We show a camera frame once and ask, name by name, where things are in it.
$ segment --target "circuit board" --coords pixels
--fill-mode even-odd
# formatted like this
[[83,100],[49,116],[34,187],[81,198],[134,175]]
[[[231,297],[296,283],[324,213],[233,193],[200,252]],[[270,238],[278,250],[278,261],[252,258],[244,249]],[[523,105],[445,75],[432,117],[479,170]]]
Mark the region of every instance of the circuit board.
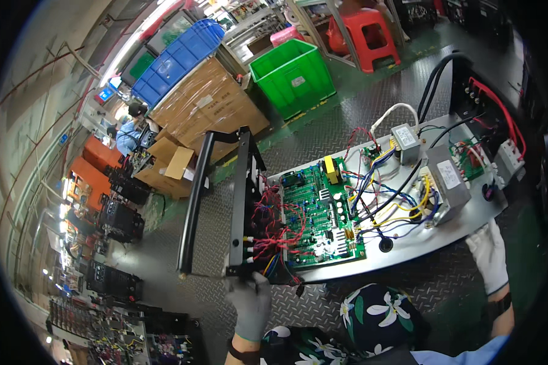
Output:
[[465,145],[472,145],[471,140],[458,142],[456,145],[449,147],[449,151],[461,175],[467,181],[471,181],[480,177],[484,171],[481,164],[476,160],[476,157],[468,149],[463,149]]
[[333,160],[341,177],[333,185],[323,171],[323,161],[280,177],[287,227],[300,232],[302,215],[299,209],[306,218],[300,242],[287,251],[288,265],[295,270],[365,258],[363,242],[355,240],[357,233],[347,205],[348,195],[344,188],[347,181],[340,172],[344,170],[343,158]]

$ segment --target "work glove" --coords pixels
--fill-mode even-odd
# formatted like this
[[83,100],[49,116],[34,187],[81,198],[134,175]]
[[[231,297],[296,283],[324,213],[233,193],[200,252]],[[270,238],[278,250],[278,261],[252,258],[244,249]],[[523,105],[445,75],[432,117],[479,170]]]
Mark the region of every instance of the work glove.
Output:
[[272,289],[268,279],[254,272],[254,282],[241,281],[238,277],[224,280],[226,299],[237,312],[235,333],[248,341],[260,341],[270,318]]
[[495,219],[491,218],[465,240],[477,268],[483,276],[487,295],[496,292],[509,281],[505,267],[505,244]]

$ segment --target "orange machine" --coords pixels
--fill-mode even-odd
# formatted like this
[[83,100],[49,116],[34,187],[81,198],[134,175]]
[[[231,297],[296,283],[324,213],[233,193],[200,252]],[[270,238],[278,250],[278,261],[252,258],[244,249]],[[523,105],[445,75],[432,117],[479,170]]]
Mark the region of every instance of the orange machine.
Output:
[[71,171],[75,177],[72,176],[69,181],[67,195],[75,201],[80,201],[81,196],[86,195],[88,200],[85,205],[90,209],[100,210],[102,208],[101,195],[110,194],[111,185],[107,176],[81,156],[73,160]]
[[120,151],[116,147],[110,150],[94,136],[89,137],[83,148],[82,156],[100,172],[104,172],[106,166],[121,167],[119,160],[122,154]]

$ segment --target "blue shirt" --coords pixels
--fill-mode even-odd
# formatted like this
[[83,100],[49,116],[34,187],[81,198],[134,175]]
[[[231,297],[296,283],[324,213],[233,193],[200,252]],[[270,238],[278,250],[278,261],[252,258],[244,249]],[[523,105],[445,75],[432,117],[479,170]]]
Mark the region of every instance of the blue shirt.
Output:
[[136,140],[140,138],[140,132],[134,130],[133,121],[124,124],[116,134],[116,147],[124,156],[128,156],[128,153],[137,147],[136,141],[130,136],[136,138]]
[[507,336],[497,336],[475,351],[465,351],[451,357],[434,351],[410,351],[418,364],[424,365],[487,365],[507,341]]

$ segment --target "black handle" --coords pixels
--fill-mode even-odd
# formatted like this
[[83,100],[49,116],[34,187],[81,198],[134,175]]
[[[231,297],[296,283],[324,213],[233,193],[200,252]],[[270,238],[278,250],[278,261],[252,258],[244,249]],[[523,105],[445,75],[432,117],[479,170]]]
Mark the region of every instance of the black handle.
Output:
[[239,138],[238,135],[238,132],[222,133],[208,131],[205,133],[201,152],[197,160],[193,185],[191,186],[189,207],[187,208],[187,215],[184,218],[183,238],[181,240],[179,261],[176,267],[176,270],[180,273],[190,274],[193,268],[193,244],[195,243],[195,232],[197,230],[200,195],[205,182],[205,171],[211,162],[213,145],[216,141],[230,144],[236,143]]

